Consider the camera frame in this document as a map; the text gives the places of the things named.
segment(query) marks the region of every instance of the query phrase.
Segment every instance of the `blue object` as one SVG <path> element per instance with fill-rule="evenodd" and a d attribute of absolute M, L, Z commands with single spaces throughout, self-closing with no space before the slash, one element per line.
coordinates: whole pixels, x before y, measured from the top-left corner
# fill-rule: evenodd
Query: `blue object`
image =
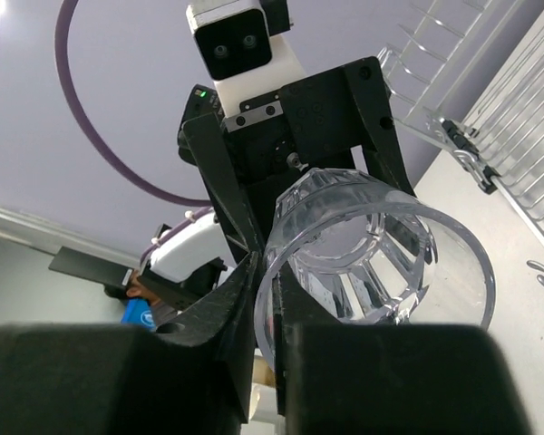
<path fill-rule="evenodd" d="M 122 324 L 141 324 L 148 329 L 155 329 L 151 309 L 144 299 L 131 299 L 121 319 Z"/>

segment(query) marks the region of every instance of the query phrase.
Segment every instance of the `clear plastic cup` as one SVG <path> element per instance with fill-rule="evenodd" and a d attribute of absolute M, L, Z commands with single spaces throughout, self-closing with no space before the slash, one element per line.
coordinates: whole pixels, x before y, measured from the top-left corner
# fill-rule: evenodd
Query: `clear plastic cup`
<path fill-rule="evenodd" d="M 477 238 L 357 170 L 311 169 L 281 195 L 264 259 L 254 325 L 272 368 L 272 281 L 286 262 L 341 322 L 488 328 L 493 315 L 494 275 Z"/>

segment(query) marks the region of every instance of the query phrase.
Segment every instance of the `white countertop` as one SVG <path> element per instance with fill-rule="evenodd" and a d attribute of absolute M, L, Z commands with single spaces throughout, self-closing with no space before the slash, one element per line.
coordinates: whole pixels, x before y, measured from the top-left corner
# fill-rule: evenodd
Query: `white countertop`
<path fill-rule="evenodd" d="M 544 247 L 500 192 L 484 194 L 443 152 L 416 188 L 421 202 L 465 225 L 494 267 L 496 310 L 490 333 L 502 349 L 535 433 L 544 434 L 544 287 L 526 266 L 544 264 Z"/>

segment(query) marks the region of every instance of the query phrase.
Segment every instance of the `gray wall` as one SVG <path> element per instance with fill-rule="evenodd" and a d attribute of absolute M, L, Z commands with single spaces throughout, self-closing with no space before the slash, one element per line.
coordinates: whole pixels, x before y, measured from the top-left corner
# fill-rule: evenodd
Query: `gray wall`
<path fill-rule="evenodd" d="M 123 305 L 101 285 L 48 270 L 52 257 L 0 238 L 0 324 L 116 323 Z"/>
<path fill-rule="evenodd" d="M 61 1 L 9 0 L 0 18 L 0 206 L 136 254 L 157 225 L 176 224 L 185 208 L 152 198 L 122 179 L 74 122 L 53 57 Z M 81 0 L 69 55 L 84 108 L 120 157 L 163 189 L 206 198 L 199 173 L 176 151 L 188 93 L 195 83 L 210 83 L 186 23 L 188 1 Z M 431 2 L 414 1 L 424 7 Z M 446 17 L 455 23 L 462 19 L 460 1 L 447 0 L 456 5 Z M 289 5 L 296 25 L 287 39 L 308 73 L 375 55 L 386 43 L 403 47 L 407 38 L 396 25 L 414 28 L 420 19 L 407 0 L 290 0 Z M 457 111 L 471 107 L 544 0 L 525 5 L 472 75 Z M 436 149 L 403 133 L 400 141 L 416 181 Z"/>

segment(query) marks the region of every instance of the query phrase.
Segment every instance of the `metal wire rack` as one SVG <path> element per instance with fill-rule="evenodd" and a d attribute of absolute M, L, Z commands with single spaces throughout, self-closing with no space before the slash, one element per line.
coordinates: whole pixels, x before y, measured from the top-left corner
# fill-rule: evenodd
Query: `metal wire rack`
<path fill-rule="evenodd" d="M 493 168 L 500 177 L 492 182 L 544 242 L 544 25 L 523 50 L 512 55 L 470 115 L 456 122 L 478 153 L 460 150 L 442 127 L 444 104 L 521 4 L 518 0 L 508 1 L 508 12 L 490 37 L 463 63 L 475 34 L 504 4 L 501 0 L 461 2 L 464 14 L 469 8 L 470 17 L 462 27 L 440 17 L 450 2 L 433 0 L 429 9 L 413 5 L 422 21 L 414 31 L 400 25 L 409 38 L 408 44 L 402 50 L 387 45 L 379 53 L 385 80 L 391 88 L 396 124 L 449 151 L 480 185 L 489 182 L 484 168 Z M 449 51 L 442 53 L 426 42 L 432 29 L 437 32 L 434 39 L 452 41 Z M 432 72 L 417 70 L 417 65 L 427 62 L 435 65 Z"/>

